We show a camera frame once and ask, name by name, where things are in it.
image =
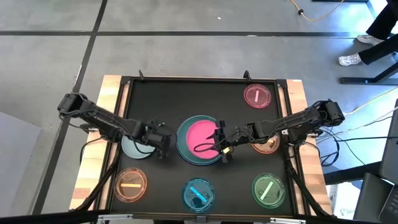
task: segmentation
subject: black tray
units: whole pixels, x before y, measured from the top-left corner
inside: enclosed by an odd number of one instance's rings
[[[244,126],[260,119],[273,120],[282,117],[276,80],[248,82],[245,79],[221,78],[122,78],[124,82],[128,79],[131,82],[125,118],[143,121],[157,118],[177,130],[187,118],[199,114],[223,119],[230,127]],[[243,91],[250,83],[263,84],[270,90],[272,100],[269,106],[255,109],[245,102]],[[270,215],[292,216],[297,213],[292,179],[285,169],[287,148],[283,140],[273,154],[260,154],[247,144],[236,148],[234,159],[229,164],[218,161],[209,166],[195,166],[185,161],[178,153],[175,141],[172,141],[169,156],[164,160],[155,156],[136,160],[126,156],[121,150],[120,152],[118,172],[128,167],[143,170],[148,179],[148,188],[140,200],[124,203],[114,197],[112,181],[107,208],[113,213],[141,214],[144,218],[156,216],[156,219],[192,219],[200,215],[207,217],[207,220],[215,217],[218,219],[213,220],[219,220],[220,217],[223,217],[222,220],[247,220],[248,217],[255,220]],[[278,208],[263,208],[252,196],[251,184],[263,172],[275,174],[284,183],[286,197]],[[215,203],[204,214],[192,213],[182,202],[182,187],[194,177],[205,178],[215,188]]]

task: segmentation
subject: teal petri dish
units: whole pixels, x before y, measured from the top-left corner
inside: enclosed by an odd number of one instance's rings
[[[177,149],[178,153],[183,157],[187,162],[197,165],[197,166],[207,166],[213,164],[214,162],[218,161],[221,158],[221,155],[217,155],[212,159],[202,159],[195,156],[188,148],[187,144],[187,133],[189,128],[198,121],[212,121],[216,122],[216,119],[212,118],[211,116],[206,115],[197,115],[185,120],[177,130]]]
[[[155,151],[155,147],[145,146],[139,143],[136,144],[139,150],[144,153],[141,153],[137,150],[136,145],[133,143],[132,140],[125,136],[122,137],[122,150],[130,158],[143,159],[145,157],[148,157],[152,152]]]
[[[254,179],[252,194],[256,202],[264,208],[277,208],[285,200],[285,187],[274,174],[263,173]]]
[[[188,181],[182,189],[182,200],[189,210],[203,213],[214,203],[215,193],[213,186],[203,178],[194,178]]]

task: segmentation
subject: petri dish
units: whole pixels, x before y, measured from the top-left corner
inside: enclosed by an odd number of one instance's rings
[[[244,89],[244,100],[254,108],[265,108],[271,102],[271,92],[261,84],[251,84]]]
[[[210,165],[221,158],[221,155],[217,155],[212,159],[202,159],[200,157],[195,156],[192,151],[189,150],[187,144],[187,133],[190,127],[196,123],[197,121],[212,121],[216,122],[216,119],[212,118],[211,116],[206,115],[197,115],[185,120],[177,130],[177,149],[178,153],[183,157],[187,162],[197,165],[197,166],[207,166]]]
[[[277,208],[285,200],[285,187],[274,174],[263,173],[254,179],[252,194],[264,208]]]
[[[145,146],[143,144],[136,143],[137,147],[141,152],[148,152],[146,154],[141,153],[137,150],[136,146],[134,145],[133,141],[129,138],[123,136],[122,137],[122,150],[130,158],[133,159],[143,159],[150,155],[150,152],[155,151],[155,147],[152,146]]]
[[[182,200],[189,210],[202,213],[210,209],[215,199],[213,186],[203,178],[188,181],[182,189]]]
[[[280,144],[279,134],[271,137],[265,144],[251,144],[251,146],[261,154],[271,154],[275,152]]]
[[[113,192],[122,202],[135,202],[147,190],[147,177],[138,168],[127,168],[116,177]]]
[[[196,152],[193,150],[197,145],[202,143],[214,144],[214,139],[207,139],[207,137],[213,135],[216,129],[216,123],[207,119],[197,121],[189,127],[187,132],[187,145],[193,155],[202,159],[212,159],[218,156],[218,152],[214,150],[204,152]],[[197,147],[197,150],[207,149],[210,146],[211,145],[200,146]]]

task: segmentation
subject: green petri dish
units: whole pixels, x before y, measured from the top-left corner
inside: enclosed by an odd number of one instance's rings
[[[263,173],[254,179],[252,194],[256,202],[264,208],[277,208],[285,200],[285,187],[274,174]]]
[[[221,158],[221,155],[218,155],[212,159],[202,159],[195,156],[188,148],[187,145],[187,133],[189,128],[196,123],[197,121],[208,120],[212,122],[216,122],[216,119],[211,116],[206,115],[197,115],[185,120],[177,130],[177,149],[178,153],[180,153],[181,157],[183,157],[187,162],[197,165],[197,166],[207,166],[210,165]]]

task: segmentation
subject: white sneaker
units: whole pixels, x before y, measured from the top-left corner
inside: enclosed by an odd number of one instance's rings
[[[361,62],[362,60],[358,53],[349,56],[338,57],[338,63],[340,63],[342,66],[356,65]]]
[[[358,35],[356,37],[356,39],[364,44],[371,44],[371,45],[376,45],[376,44],[380,44],[381,42],[383,42],[383,40],[377,39],[377,38],[373,37],[372,35]]]

